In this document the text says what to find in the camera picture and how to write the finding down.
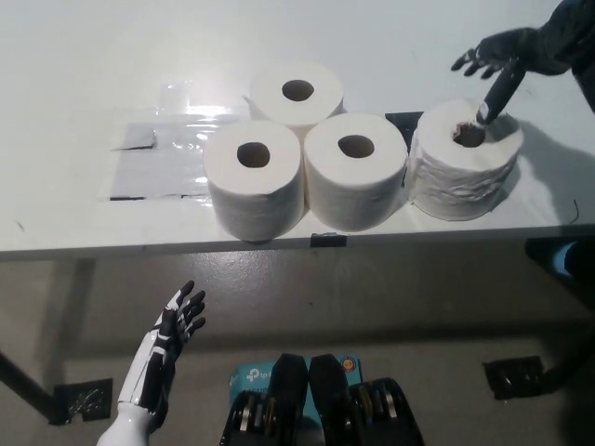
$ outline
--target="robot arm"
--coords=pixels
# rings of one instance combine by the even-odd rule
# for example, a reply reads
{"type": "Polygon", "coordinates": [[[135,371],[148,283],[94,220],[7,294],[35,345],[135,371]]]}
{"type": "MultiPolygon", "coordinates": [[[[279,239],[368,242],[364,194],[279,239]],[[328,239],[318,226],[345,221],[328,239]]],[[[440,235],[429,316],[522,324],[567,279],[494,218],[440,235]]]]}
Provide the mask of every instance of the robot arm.
{"type": "Polygon", "coordinates": [[[151,433],[163,424],[176,360],[205,324],[205,318],[197,318],[205,309],[205,292],[186,298],[193,287],[193,281],[186,283],[145,334],[120,391],[118,416],[98,446],[147,446],[151,433]]]}
{"type": "Polygon", "coordinates": [[[453,71],[472,76],[485,68],[491,77],[512,60],[523,69],[556,75],[572,68],[589,106],[595,112],[595,0],[564,0],[541,28],[521,28],[491,35],[458,58],[453,71]]]}

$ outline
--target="blue box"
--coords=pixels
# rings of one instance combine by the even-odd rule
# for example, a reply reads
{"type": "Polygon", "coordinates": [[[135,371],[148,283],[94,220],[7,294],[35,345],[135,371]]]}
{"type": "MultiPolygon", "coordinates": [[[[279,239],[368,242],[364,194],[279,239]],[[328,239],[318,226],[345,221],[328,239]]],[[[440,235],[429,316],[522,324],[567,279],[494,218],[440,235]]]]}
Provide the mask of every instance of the blue box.
{"type": "MultiPolygon", "coordinates": [[[[343,370],[347,376],[347,382],[350,386],[362,382],[362,365],[360,364],[359,357],[356,355],[341,355],[335,356],[335,358],[343,366],[343,370]]],[[[311,358],[304,358],[304,360],[306,360],[306,365],[310,368],[311,358]]],[[[252,390],[259,393],[266,392],[269,389],[271,370],[274,364],[275,361],[268,361],[240,365],[230,378],[230,404],[244,390],[252,390]]],[[[310,386],[308,386],[308,396],[304,405],[302,426],[305,428],[321,427],[320,416],[314,406],[310,386]]]]}

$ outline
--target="white table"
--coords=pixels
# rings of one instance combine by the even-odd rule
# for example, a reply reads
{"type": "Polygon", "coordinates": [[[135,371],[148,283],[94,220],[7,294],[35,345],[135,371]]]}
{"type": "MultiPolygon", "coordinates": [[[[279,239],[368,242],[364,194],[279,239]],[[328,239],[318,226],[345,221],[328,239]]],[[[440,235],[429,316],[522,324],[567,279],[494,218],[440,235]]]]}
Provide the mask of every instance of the white table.
{"type": "MultiPolygon", "coordinates": [[[[450,72],[452,62],[490,33],[542,23],[557,2],[19,2],[0,18],[0,258],[309,246],[313,233],[333,232],[311,213],[255,246],[192,200],[102,201],[108,153],[162,85],[193,80],[204,104],[236,106],[253,75],[283,59],[334,70],[350,111],[482,98],[490,84],[450,72]]],[[[453,223],[406,205],[348,244],[591,231],[595,117],[572,75],[527,75],[508,111],[530,122],[528,144],[494,212],[453,223]]]]}

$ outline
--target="clear plastic bag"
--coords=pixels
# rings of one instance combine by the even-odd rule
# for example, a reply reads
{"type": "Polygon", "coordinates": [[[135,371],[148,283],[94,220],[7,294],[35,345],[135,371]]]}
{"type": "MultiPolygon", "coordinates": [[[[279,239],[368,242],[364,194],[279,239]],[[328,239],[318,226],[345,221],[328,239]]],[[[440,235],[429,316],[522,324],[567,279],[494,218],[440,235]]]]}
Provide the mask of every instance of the clear plastic bag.
{"type": "Polygon", "coordinates": [[[191,83],[165,85],[155,118],[132,123],[115,149],[111,200],[195,199],[210,205],[203,167],[208,139],[247,117],[247,106],[191,105],[191,83]]]}

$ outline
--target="toilet paper roll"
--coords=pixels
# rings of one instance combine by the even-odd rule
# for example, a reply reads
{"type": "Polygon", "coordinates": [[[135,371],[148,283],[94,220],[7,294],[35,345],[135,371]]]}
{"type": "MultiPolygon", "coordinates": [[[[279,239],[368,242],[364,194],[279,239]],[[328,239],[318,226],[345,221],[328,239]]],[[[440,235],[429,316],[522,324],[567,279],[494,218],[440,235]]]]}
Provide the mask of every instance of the toilet paper roll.
{"type": "Polygon", "coordinates": [[[304,157],[308,203],[331,228],[366,230],[396,210],[407,147],[387,120],[356,113],[330,118],[306,136],[304,157]]]}
{"type": "Polygon", "coordinates": [[[234,237],[270,240],[302,218],[301,149],[288,128],[268,121],[223,127],[208,141],[204,164],[218,222],[234,237]]]}
{"type": "Polygon", "coordinates": [[[480,103],[459,99],[419,119],[405,178],[409,201],[443,220],[471,220],[492,210],[523,142],[506,114],[487,128],[485,142],[466,148],[453,141],[456,127],[475,119],[480,103]]]}
{"type": "Polygon", "coordinates": [[[253,80],[248,104],[253,119],[286,125],[303,141],[315,125],[343,112],[343,85],[317,63],[287,63],[253,80]]]}

